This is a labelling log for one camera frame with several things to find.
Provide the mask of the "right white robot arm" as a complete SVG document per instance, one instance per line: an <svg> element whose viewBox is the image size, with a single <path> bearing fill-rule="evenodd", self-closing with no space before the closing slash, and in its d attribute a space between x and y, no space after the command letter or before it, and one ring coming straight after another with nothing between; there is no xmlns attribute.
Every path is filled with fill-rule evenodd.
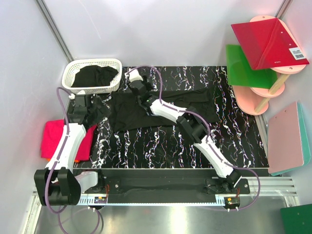
<svg viewBox="0 0 312 234"><path fill-rule="evenodd" d="M127 85L141 108L150 116L164 117L178 125L183 137L188 139L208 159L215 169L225 191L237 188L242 175L225 158L210 137L208 123L197 110L190 106L182 108L163 101L151 94L151 84L137 69L125 73Z"/></svg>

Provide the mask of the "black printed t-shirt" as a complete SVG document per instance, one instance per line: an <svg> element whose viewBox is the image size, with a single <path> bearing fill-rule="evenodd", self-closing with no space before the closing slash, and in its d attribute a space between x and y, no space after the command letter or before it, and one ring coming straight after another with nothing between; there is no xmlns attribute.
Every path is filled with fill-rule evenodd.
<svg viewBox="0 0 312 234"><path fill-rule="evenodd" d="M219 122L211 89L164 91L162 100L177 107L194 107L207 123ZM86 124L89 127L99 124L105 117L108 117L113 132L176 125L164 117L147 115L132 93L112 92L107 106L100 97L96 97L87 114Z"/></svg>

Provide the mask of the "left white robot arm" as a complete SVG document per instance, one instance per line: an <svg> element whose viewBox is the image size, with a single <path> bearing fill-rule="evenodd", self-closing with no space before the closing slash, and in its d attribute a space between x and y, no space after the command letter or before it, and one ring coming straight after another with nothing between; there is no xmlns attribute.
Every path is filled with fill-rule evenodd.
<svg viewBox="0 0 312 234"><path fill-rule="evenodd" d="M79 175L73 174L73 166L78 149L87 131L102 120L102 110L92 104L91 95L75 95L63 90L76 104L73 112L65 113L62 136L53 157L44 169L36 170L34 181L40 202L53 213L53 206L77 205L85 191L98 185L99 175L96 171L86 171Z"/></svg>

